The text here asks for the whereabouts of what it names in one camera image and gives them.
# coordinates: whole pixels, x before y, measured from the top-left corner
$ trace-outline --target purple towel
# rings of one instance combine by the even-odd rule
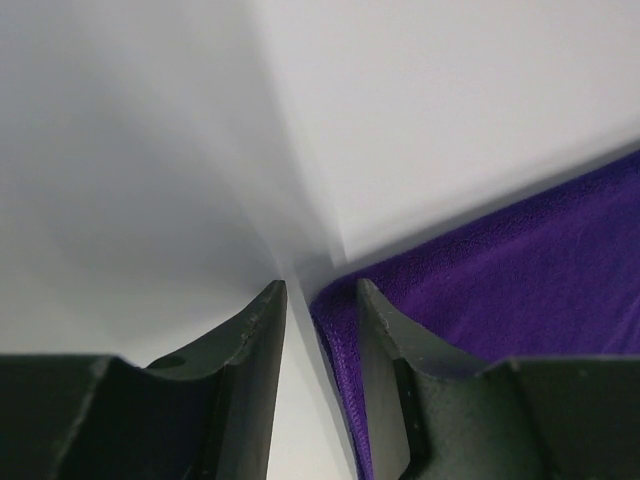
[[[640,152],[340,278],[311,304],[356,450],[373,478],[355,286],[489,361],[640,352]]]

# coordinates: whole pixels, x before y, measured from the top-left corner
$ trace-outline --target white surface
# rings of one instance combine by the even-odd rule
[[[297,282],[637,139],[639,24],[632,0],[11,2],[0,349],[145,363],[282,275],[269,478],[353,478]]]

